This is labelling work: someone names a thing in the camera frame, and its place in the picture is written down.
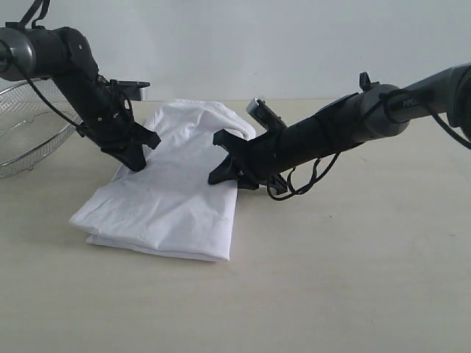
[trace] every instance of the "wire mesh colander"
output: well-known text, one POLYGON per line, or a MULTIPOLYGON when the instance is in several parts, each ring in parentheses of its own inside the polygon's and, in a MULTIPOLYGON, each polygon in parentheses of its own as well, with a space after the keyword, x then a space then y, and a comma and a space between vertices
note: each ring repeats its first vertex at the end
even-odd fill
MULTIPOLYGON (((74 108, 51 80, 34 80, 41 93, 65 116, 80 123, 74 108)), ((27 82, 0 92, 0 178, 31 170, 75 131, 54 113, 27 82)))

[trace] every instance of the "white wall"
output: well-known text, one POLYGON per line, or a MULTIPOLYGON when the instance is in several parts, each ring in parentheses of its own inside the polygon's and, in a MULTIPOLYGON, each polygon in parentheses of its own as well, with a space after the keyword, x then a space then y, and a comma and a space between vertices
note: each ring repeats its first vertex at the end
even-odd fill
MULTIPOLYGON (((18 21, 32 0, 0 0, 18 21)), ((469 0, 51 0, 108 78, 149 99, 306 99, 358 89, 358 74, 407 85, 471 61, 469 0)))

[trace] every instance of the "cloth fold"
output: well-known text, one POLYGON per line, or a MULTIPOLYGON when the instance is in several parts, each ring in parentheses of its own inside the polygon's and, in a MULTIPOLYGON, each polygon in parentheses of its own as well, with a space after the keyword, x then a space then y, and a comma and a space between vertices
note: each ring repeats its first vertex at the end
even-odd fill
POLYGON ((237 183, 209 185, 227 152, 213 145, 220 129, 245 140, 253 126, 216 101, 178 99, 163 104, 144 126, 162 139, 144 147, 147 167, 120 166, 72 217, 87 242, 146 254, 229 261, 237 183))

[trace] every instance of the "table surface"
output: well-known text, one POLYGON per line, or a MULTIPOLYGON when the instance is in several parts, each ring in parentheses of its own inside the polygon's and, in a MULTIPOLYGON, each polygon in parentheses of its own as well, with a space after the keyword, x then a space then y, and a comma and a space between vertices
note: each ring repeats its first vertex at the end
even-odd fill
MULTIPOLYGON (((327 102, 267 103, 292 124, 327 102)), ((85 244, 68 220, 118 163, 73 135, 0 180, 0 352, 469 352, 470 158, 425 118, 304 196, 241 191, 213 264, 85 244)))

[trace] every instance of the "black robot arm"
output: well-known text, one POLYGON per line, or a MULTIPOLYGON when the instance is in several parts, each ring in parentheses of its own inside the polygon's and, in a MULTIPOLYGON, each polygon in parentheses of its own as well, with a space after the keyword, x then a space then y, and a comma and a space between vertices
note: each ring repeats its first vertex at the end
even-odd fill
MULTIPOLYGON (((78 133, 132 171, 145 168, 142 146, 155 149, 160 138, 135 122, 131 99, 141 100, 146 82, 106 80, 99 74, 87 39, 76 29, 54 30, 37 25, 46 16, 49 0, 36 0, 20 22, 0 28, 0 77, 7 81, 51 79, 82 119, 78 133), (42 5, 40 16, 26 25, 42 5)), ((46 103, 60 116, 67 117, 46 103)))
POLYGON ((288 191, 287 199, 306 193, 324 175, 313 173, 311 181, 295 190, 281 173, 311 160, 334 156, 330 170, 340 153, 363 143, 399 135, 416 118, 432 115, 458 142, 471 143, 456 134, 438 114, 446 113, 452 127, 460 127, 471 138, 471 64, 449 68, 414 83, 405 89, 370 82, 360 75, 362 92, 345 96, 299 123, 286 126, 264 101, 255 99, 247 112, 267 131, 245 141, 222 130, 214 135, 214 144, 228 156, 209 176, 211 185, 237 180, 240 188, 255 190, 266 185, 277 195, 288 191))

